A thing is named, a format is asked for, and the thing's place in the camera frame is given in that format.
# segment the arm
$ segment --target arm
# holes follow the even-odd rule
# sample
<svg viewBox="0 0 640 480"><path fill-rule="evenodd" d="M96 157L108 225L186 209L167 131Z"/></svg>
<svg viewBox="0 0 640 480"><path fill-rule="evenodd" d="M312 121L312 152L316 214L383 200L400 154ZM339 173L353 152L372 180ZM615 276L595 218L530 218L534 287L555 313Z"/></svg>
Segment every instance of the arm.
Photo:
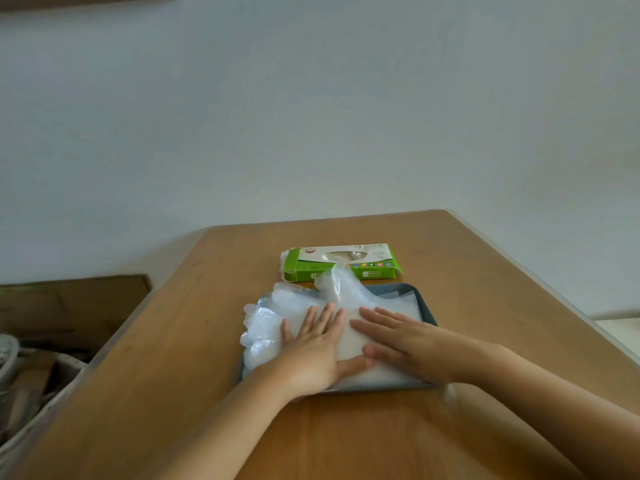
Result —
<svg viewBox="0 0 640 480"><path fill-rule="evenodd" d="M334 382L375 364L363 355L336 361L344 311L331 320L329 303L316 321L311 307L297 338L282 322L281 353L257 367L213 410L196 437L165 464L157 480L231 480L271 421L292 399L321 392Z"/></svg>
<svg viewBox="0 0 640 480"><path fill-rule="evenodd" d="M526 361L514 352L415 322L381 308L362 308L351 326L374 339L364 355L436 383L484 389L592 478L640 478L640 417Z"/></svg>

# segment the tabletop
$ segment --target tabletop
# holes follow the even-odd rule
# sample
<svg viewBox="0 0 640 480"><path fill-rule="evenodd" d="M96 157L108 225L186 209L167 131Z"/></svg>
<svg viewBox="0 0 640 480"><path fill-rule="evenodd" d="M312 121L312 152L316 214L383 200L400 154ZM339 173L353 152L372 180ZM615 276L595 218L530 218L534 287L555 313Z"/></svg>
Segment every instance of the tabletop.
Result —
<svg viewBox="0 0 640 480"><path fill-rule="evenodd" d="M234 386L243 307L280 252L386 242L440 326L503 344L640 413L640 368L444 210L210 228L11 478L134 478ZM239 479L581 478L475 387L317 395L277 416Z"/></svg>

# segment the stack of plastic gloves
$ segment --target stack of plastic gloves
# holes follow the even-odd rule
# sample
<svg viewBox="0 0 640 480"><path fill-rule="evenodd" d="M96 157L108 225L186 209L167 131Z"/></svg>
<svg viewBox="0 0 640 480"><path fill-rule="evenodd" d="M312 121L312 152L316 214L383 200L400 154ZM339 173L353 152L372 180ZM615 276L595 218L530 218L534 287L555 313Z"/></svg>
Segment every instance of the stack of plastic gloves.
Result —
<svg viewBox="0 0 640 480"><path fill-rule="evenodd" d="M243 377L260 364L276 357L282 338L280 324L283 318L291 323L294 336L300 331L310 306L320 310L327 302L335 303L335 311L347 311L344 332L338 342L337 358L345 360L362 354L362 347L371 341L349 326L349 320L359 318L359 307L381 306L401 313L414 320L421 320L420 309L414 293L400 296L397 292L376 296L368 291L345 265L337 264L316 279L317 290L309 290L292 283L280 282L258 300L256 305L244 307L247 329L240 338L244 351ZM418 386L421 382L388 364L379 365L363 373L341 380L331 390L375 390Z"/></svg>

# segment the finger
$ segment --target finger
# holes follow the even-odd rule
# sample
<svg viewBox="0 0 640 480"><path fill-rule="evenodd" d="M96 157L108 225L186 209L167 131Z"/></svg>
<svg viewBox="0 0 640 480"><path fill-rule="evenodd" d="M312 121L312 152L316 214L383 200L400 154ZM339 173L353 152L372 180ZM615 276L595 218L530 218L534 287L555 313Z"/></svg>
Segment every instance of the finger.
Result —
<svg viewBox="0 0 640 480"><path fill-rule="evenodd" d="M380 306L376 306L375 311L381 315L386 315L388 317L395 318L400 322L415 322L415 320L412 320L411 318L409 318L406 315L403 315L402 313L390 312L389 310L386 310Z"/></svg>
<svg viewBox="0 0 640 480"><path fill-rule="evenodd" d="M366 357L387 362L396 367L403 367L406 356L402 352L380 344L367 344L362 348Z"/></svg>
<svg viewBox="0 0 640 480"><path fill-rule="evenodd" d="M344 330L344 318L346 315L347 311L344 308L341 308L326 328L327 336L334 342L340 340L340 337L342 336L342 331Z"/></svg>
<svg viewBox="0 0 640 480"><path fill-rule="evenodd" d="M372 368L376 364L376 361L370 357L365 357L364 355L358 355L357 357L350 358L347 360L341 360L338 362L338 371L336 382L345 377L354 376L361 372L366 371L367 369Z"/></svg>
<svg viewBox="0 0 640 480"><path fill-rule="evenodd" d="M311 331L311 327L314 325L314 321L316 320L316 307L309 306L309 311L307 312L307 316L305 316L304 322L302 322L302 327L300 327L300 332L298 333L299 337L304 337L306 334Z"/></svg>
<svg viewBox="0 0 640 480"><path fill-rule="evenodd" d="M291 324L286 318L280 324L280 334L282 335L282 343L287 345L293 340L293 334L291 333Z"/></svg>
<svg viewBox="0 0 640 480"><path fill-rule="evenodd" d="M396 328L400 325L398 320L391 318L388 315L374 312L372 309L365 308L364 306L360 307L360 316L368 322L377 323L378 325L383 325L388 328Z"/></svg>
<svg viewBox="0 0 640 480"><path fill-rule="evenodd" d="M366 320L350 320L349 324L352 329L363 333L379 344L397 348L396 345L398 343L399 336L393 328L378 325L377 323L367 322Z"/></svg>
<svg viewBox="0 0 640 480"><path fill-rule="evenodd" d="M326 328L326 324L329 323L331 319L331 315L333 314L333 304L327 303L320 314L320 318L316 321L316 324L313 328L313 333L315 335L322 335L324 333L324 329Z"/></svg>

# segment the person's left hand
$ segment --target person's left hand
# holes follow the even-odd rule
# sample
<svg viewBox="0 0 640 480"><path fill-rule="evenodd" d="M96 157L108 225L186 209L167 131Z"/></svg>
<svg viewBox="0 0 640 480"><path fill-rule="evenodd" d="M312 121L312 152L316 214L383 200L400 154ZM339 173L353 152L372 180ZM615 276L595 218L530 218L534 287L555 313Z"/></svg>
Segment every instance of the person's left hand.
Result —
<svg viewBox="0 0 640 480"><path fill-rule="evenodd" d="M336 345L344 329L346 313L341 308L331 320L333 306L327 303L318 320L316 307L310 307L296 338L291 334L288 320L284 319L280 354L256 368L256 371L268 369L283 381L291 399L322 392L340 379L358 374L376 363L364 355L336 360Z"/></svg>

